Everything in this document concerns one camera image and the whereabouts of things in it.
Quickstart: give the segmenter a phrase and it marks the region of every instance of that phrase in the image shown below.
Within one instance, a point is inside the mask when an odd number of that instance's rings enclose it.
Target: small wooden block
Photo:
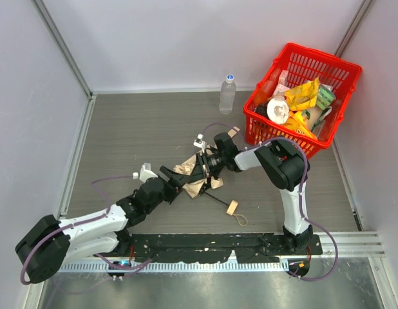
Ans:
[[[235,212],[236,208],[238,206],[238,202],[237,201],[232,201],[231,204],[229,205],[226,213],[230,216],[233,215],[233,213]]]
[[[240,129],[236,126],[233,128],[235,128],[236,131],[233,129],[230,129],[229,132],[227,133],[230,137],[234,137],[240,131]]]

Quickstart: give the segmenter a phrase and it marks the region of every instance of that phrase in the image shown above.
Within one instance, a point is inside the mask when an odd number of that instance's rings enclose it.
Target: gray floor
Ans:
[[[223,122],[245,129],[242,106],[249,92],[237,92],[234,111],[218,111],[217,92],[150,93],[99,95],[95,103],[68,216],[76,217],[106,207],[90,182],[107,176],[139,171],[144,162],[158,171],[161,165],[172,168],[194,152],[193,139],[212,122]],[[205,139],[225,130],[213,127]],[[238,145],[242,141],[235,137]],[[308,174],[308,215],[331,231],[354,231],[355,221],[336,160],[331,149],[320,151]],[[133,232],[278,232],[283,225],[279,191],[262,169],[234,174],[222,173],[225,185],[213,194],[226,202],[239,202],[237,212],[249,224],[241,227],[225,214],[225,207],[202,196],[192,200],[186,193],[172,204],[160,205]],[[116,201],[140,186],[138,180],[113,180],[100,185]]]
[[[332,259],[313,259],[308,277],[323,275]],[[383,304],[367,258],[340,259],[320,282],[303,282],[284,272],[139,274],[123,281],[106,274],[57,274],[44,289],[40,309],[378,309]],[[89,290],[93,285],[100,286]],[[69,292],[87,292],[69,295]]]

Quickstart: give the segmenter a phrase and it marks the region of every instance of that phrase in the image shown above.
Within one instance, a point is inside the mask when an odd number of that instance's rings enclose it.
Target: bottle cap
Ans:
[[[228,84],[232,84],[233,83],[233,75],[228,75],[228,76],[226,76],[226,82],[228,83]]]

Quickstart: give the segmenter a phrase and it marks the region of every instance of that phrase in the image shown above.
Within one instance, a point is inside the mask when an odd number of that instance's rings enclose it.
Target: red plastic basket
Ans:
[[[334,87],[336,101],[332,104],[332,112],[326,117],[318,140],[293,132],[254,112],[256,106],[272,96],[282,70],[289,70],[286,86],[290,88],[316,77],[319,77],[321,83]],[[331,54],[288,43],[243,107],[246,115],[246,142],[256,145],[275,136],[284,136],[297,142],[308,158],[312,158],[319,150],[331,145],[361,72],[360,66]]]

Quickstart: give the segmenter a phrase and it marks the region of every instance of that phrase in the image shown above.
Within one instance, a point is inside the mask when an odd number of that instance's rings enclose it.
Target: water bottle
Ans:
[[[220,88],[219,111],[222,114],[229,114],[232,111],[235,93],[236,85],[233,75],[228,75]]]

